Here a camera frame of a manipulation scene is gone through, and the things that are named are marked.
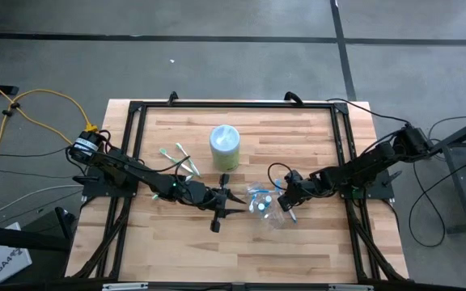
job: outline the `cylindrical container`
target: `cylindrical container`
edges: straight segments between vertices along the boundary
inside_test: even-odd
[[[219,171],[233,171],[240,160],[240,134],[230,125],[220,125],[210,134],[211,154],[215,168]]]

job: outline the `cable connector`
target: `cable connector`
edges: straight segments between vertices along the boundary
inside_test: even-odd
[[[98,131],[98,127],[94,124],[87,124],[86,129],[84,131],[87,131],[89,133],[95,133]]]
[[[3,115],[5,115],[5,116],[10,117],[10,116],[14,115],[14,113],[12,112],[12,110],[14,110],[14,109],[16,109],[16,108],[20,108],[20,107],[21,107],[21,104],[19,104],[19,103],[17,103],[17,102],[14,102],[14,103],[10,104],[10,110],[6,110],[6,109],[5,109],[5,110],[1,111],[1,113],[2,113]]]
[[[1,111],[1,113],[3,115],[5,115],[5,116],[8,116],[8,117],[10,117],[10,116],[12,116],[14,114],[14,113],[12,113],[12,110],[6,110],[6,109]]]

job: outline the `wooden table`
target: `wooden table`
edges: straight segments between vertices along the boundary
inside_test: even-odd
[[[111,132],[115,146],[120,146],[129,101],[109,100],[102,128]],[[366,102],[358,104],[369,107]],[[361,153],[375,140],[371,115],[351,106],[349,115],[357,152]],[[175,158],[183,158],[175,146],[179,142],[202,173],[199,180],[208,186],[218,185],[220,176],[212,165],[210,132],[220,124],[235,126],[241,136],[240,165],[231,173],[228,187],[241,199],[246,185],[253,181],[271,187],[267,166],[272,162],[284,162],[303,175],[337,165],[327,110],[150,108],[146,117],[140,158],[154,169],[169,166],[170,161],[159,153],[159,148],[165,148]],[[129,149],[133,148],[134,137],[135,134],[131,136]],[[285,173],[284,168],[272,169],[273,177],[282,178]],[[313,199],[294,208],[298,223],[289,219],[280,230],[267,230],[249,212],[233,214],[221,220],[219,234],[210,231],[212,212],[151,198],[150,189],[140,185],[129,217],[120,280],[356,281],[345,206],[338,196]],[[80,214],[67,276],[83,266],[102,240],[108,205],[108,198],[97,198]],[[231,201],[227,207],[247,208]],[[368,211],[375,243],[394,268],[407,276],[392,211],[378,200],[368,202]],[[366,273],[370,274],[366,248],[361,250]]]

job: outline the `clear plastic bag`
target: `clear plastic bag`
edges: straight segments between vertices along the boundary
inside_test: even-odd
[[[270,228],[282,228],[285,223],[283,211],[277,202],[278,193],[264,189],[260,182],[253,182],[247,188],[249,212],[255,213]]]

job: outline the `power cable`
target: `power cable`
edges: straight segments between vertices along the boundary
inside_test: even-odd
[[[368,110],[364,107],[361,107],[355,103],[351,103],[350,101],[346,100],[346,99],[341,99],[341,98],[331,98],[331,99],[327,99],[327,101],[333,101],[333,100],[338,100],[338,101],[343,101],[343,102],[346,102],[352,106],[355,106],[356,108],[359,108],[359,109],[362,109],[364,110],[365,112],[368,112],[370,114],[373,114],[374,116],[378,116],[378,117],[382,117],[382,118],[388,118],[388,119],[392,119],[392,120],[397,120],[397,121],[402,121],[402,122],[405,122],[406,124],[411,124],[409,121],[405,120],[405,119],[401,119],[401,118],[398,118],[398,117],[394,117],[394,116],[385,116],[383,114],[379,114],[379,113],[375,113],[371,110]]]
[[[0,154],[0,157],[13,157],[13,158],[36,158],[36,157],[45,157],[45,156],[48,156],[48,155],[52,155],[52,154],[56,154],[56,153],[60,153],[62,152],[63,150],[65,150],[66,147],[63,147],[59,150],[55,150],[53,152],[49,152],[49,153],[46,153],[46,154]]]
[[[386,138],[390,137],[390,140],[395,137],[395,135],[399,132],[400,130],[396,130],[392,133],[388,133],[385,136],[381,137],[380,139],[374,141],[371,145],[369,145],[361,154],[365,154],[369,149],[371,149],[373,146],[376,144],[380,143],[381,141],[385,140]]]
[[[18,171],[6,171],[6,170],[0,170],[0,173],[8,173],[8,174],[15,174],[15,175],[29,175],[29,176],[34,176],[34,177],[50,178],[50,179],[68,179],[68,178],[73,178],[75,176],[75,175],[51,176],[51,175],[41,175],[41,174],[24,173],[24,172],[18,172]]]
[[[63,98],[66,98],[68,99],[69,101],[71,101],[72,103],[74,103],[78,109],[80,110],[80,112],[82,113],[83,117],[84,117],[84,120],[86,121],[86,130],[87,131],[92,131],[92,130],[96,130],[96,126],[92,125],[90,122],[89,122],[89,119],[87,118],[87,114],[85,113],[85,111],[83,110],[82,106],[80,106],[80,104],[77,103],[77,101],[75,101],[73,98],[69,97],[68,95],[64,95],[62,93],[59,93],[59,92],[56,92],[56,91],[51,91],[51,90],[47,90],[47,89],[35,89],[35,90],[31,90],[31,91],[27,91],[27,92],[24,92],[18,96],[16,96],[15,98],[11,99],[10,97],[8,97],[8,95],[6,95],[3,91],[0,90],[0,94],[5,97],[8,101],[10,101],[10,104],[8,105],[8,108],[7,108],[7,111],[10,111],[12,109],[12,105],[15,104],[19,99],[23,98],[24,96],[26,95],[29,95],[31,93],[34,93],[34,92],[44,92],[44,93],[50,93],[50,94],[54,94],[54,95],[58,95],[58,96],[61,96]],[[29,116],[27,116],[23,110],[21,110],[21,108],[19,107],[16,107],[15,110],[17,110],[19,113],[21,113],[21,115],[28,121],[32,122],[33,124],[37,124],[45,129],[48,129],[48,130],[51,130],[52,132],[58,134],[64,141],[66,141],[68,144],[72,144],[72,142],[67,138],[65,137],[60,131],[56,130],[55,128],[49,126],[49,125],[46,125],[46,124],[43,124],[43,123],[40,123],[39,121],[36,121],[36,120],[33,120],[32,118],[30,118]],[[6,126],[6,122],[8,121],[8,116],[5,115],[2,119],[2,123],[1,123],[1,126],[0,126],[0,144],[1,144],[1,140],[2,140],[2,135],[5,131],[5,126]]]
[[[289,173],[290,173],[290,179],[291,179],[291,180],[292,180],[292,175],[293,175],[292,170],[290,169],[289,166],[287,166],[286,164],[284,164],[284,163],[282,163],[282,162],[273,162],[272,164],[270,164],[270,165],[267,167],[267,177],[269,177],[269,182],[271,182],[271,184],[272,184],[274,187],[276,187],[276,188],[278,188],[278,189],[280,189],[280,190],[283,190],[283,191],[287,191],[286,188],[282,188],[282,187],[276,185],[276,183],[274,183],[274,181],[273,181],[273,178],[271,178],[271,168],[272,168],[273,166],[282,166],[282,167],[285,167],[285,168],[289,171]]]
[[[24,214],[26,214],[26,213],[30,213],[30,212],[32,212],[32,211],[34,211],[34,210],[43,208],[43,207],[45,207],[45,206],[48,206],[48,205],[50,205],[50,204],[53,204],[53,203],[55,203],[55,202],[58,202],[58,201],[60,201],[60,200],[65,199],[65,198],[71,197],[71,196],[73,196],[73,195],[77,195],[77,194],[79,194],[81,191],[82,191],[82,190],[78,190],[78,191],[76,191],[76,192],[73,192],[73,193],[71,193],[71,194],[68,194],[68,195],[66,195],[66,196],[63,196],[63,197],[58,198],[58,199],[56,199],[56,200],[52,200],[52,201],[50,201],[50,202],[48,202],[48,203],[45,203],[45,204],[40,205],[40,206],[37,206],[37,207],[35,207],[35,208],[33,208],[33,209],[29,209],[29,210],[27,210],[27,211],[24,211],[24,212],[21,212],[21,213],[19,213],[19,214],[16,214],[16,215],[14,215],[13,217],[8,217],[8,218],[6,218],[5,220],[0,221],[0,224],[3,223],[3,222],[9,221],[9,220],[11,220],[11,219],[14,219],[14,218],[16,218],[16,217],[19,217],[19,216],[21,216],[21,215],[24,215]]]
[[[439,120],[437,121],[436,123],[434,123],[430,129],[429,129],[429,132],[427,133],[427,139],[429,139],[430,141],[437,141],[437,142],[440,142],[440,140],[438,138],[431,138],[430,135],[432,134],[433,132],[433,129],[436,125],[438,124],[441,124],[442,122],[444,121],[448,121],[448,120],[458,120],[458,119],[463,119],[463,118],[466,118],[466,116],[455,116],[455,117],[449,117],[449,118],[445,118],[445,119],[442,119],[442,120]],[[442,161],[442,162],[445,162],[445,158],[442,158],[442,157],[439,157],[438,155],[435,155],[433,156],[434,158],[436,158],[437,160],[439,161]]]
[[[79,188],[79,187],[83,187],[83,185],[61,185],[61,186],[53,186],[53,187],[48,187],[48,188],[43,188],[43,189],[40,189],[40,190],[37,190],[37,191],[34,191],[34,192],[30,192],[14,201],[12,201],[11,203],[3,206],[0,208],[0,212],[11,207],[12,205],[16,204],[17,202],[21,201],[22,199],[25,199],[25,198],[28,198],[29,196],[33,196],[33,195],[36,195],[36,194],[40,194],[42,192],[46,192],[46,191],[50,191],[50,190],[56,190],[56,189],[63,189],[63,188]]]

